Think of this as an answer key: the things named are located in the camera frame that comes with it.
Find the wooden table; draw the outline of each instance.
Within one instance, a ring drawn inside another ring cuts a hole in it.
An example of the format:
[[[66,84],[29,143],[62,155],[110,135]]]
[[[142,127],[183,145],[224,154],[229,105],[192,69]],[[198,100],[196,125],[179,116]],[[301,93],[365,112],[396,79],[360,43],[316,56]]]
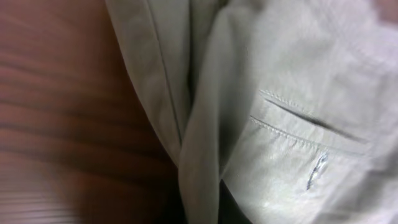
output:
[[[177,170],[102,0],[0,0],[0,223],[152,223]]]

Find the wrinkled fabric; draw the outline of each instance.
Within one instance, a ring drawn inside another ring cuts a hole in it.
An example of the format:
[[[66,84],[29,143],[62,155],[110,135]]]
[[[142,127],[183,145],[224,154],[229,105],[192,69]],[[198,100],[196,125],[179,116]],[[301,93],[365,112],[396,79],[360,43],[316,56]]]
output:
[[[370,1],[108,0],[189,223],[398,223],[398,32]]]

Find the wood grain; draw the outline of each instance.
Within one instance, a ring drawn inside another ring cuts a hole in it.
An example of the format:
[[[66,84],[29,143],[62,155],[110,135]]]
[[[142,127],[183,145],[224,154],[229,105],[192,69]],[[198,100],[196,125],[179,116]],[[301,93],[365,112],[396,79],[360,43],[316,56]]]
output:
[[[0,0],[0,223],[153,223],[176,179],[103,0]]]

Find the pocket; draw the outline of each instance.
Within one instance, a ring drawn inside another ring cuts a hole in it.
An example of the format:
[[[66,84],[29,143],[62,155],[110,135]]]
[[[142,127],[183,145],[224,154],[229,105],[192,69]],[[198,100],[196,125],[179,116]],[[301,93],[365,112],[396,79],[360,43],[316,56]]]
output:
[[[311,223],[367,151],[259,95],[223,179],[253,223]]]

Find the clothing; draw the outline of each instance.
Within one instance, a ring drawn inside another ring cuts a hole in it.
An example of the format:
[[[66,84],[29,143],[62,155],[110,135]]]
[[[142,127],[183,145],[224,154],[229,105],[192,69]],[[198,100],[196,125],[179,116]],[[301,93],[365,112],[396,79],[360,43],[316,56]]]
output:
[[[398,32],[369,1],[109,0],[189,223],[398,223]]]

